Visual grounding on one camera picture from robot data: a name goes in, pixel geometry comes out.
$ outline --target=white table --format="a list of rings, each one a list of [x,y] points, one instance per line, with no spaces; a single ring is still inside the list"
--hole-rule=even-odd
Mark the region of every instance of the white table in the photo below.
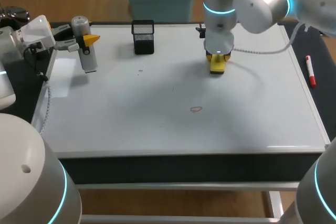
[[[324,151],[330,142],[291,47],[277,55],[233,51],[225,73],[213,76],[209,74],[203,40],[199,39],[195,26],[156,25],[155,53],[136,56],[130,25],[93,25],[92,34],[101,38],[95,43],[98,71],[90,74],[81,69],[76,52],[54,51],[48,71],[53,95],[44,138],[57,156]],[[260,35],[252,35],[238,24],[234,35],[236,47],[249,50],[277,50],[288,42],[285,29],[277,25]],[[37,129],[44,118],[46,101],[44,89],[33,118]],[[202,109],[193,113],[191,108],[195,106]],[[297,183],[132,185],[183,189],[242,186],[279,190],[295,189]],[[90,187],[128,188],[129,185]],[[271,193],[271,196],[279,204],[279,194]],[[275,218],[281,216],[280,206],[273,209]],[[90,220],[93,219],[87,216],[83,219]],[[95,217],[94,220],[120,222],[118,217]],[[158,221],[155,218],[140,220]],[[208,221],[268,223],[277,220],[219,218]]]

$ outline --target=wooden floor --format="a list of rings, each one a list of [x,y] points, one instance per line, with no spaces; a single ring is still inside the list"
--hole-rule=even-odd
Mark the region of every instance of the wooden floor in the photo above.
[[[130,21],[128,0],[0,0],[2,6],[26,8],[32,18],[50,22],[84,15],[91,21]],[[195,0],[193,21],[203,20],[202,0]],[[336,44],[325,42],[336,61]],[[84,214],[268,217],[259,191],[81,190]],[[294,192],[281,194],[286,209]]]

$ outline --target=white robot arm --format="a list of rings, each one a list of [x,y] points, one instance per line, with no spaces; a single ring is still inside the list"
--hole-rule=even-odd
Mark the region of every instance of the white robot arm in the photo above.
[[[67,40],[55,40],[63,37]],[[38,16],[16,31],[9,26],[0,28],[0,110],[12,105],[16,100],[4,64],[24,60],[28,50],[36,54],[54,48],[69,52],[78,51],[85,73],[94,72],[97,69],[97,60],[93,43],[99,37],[91,34],[89,21],[83,16],[74,17],[71,26],[62,25],[54,29],[44,15]]]
[[[291,16],[336,36],[336,0],[204,0],[204,12],[205,49],[210,54],[229,54],[233,50],[231,30],[237,22],[258,34]]]

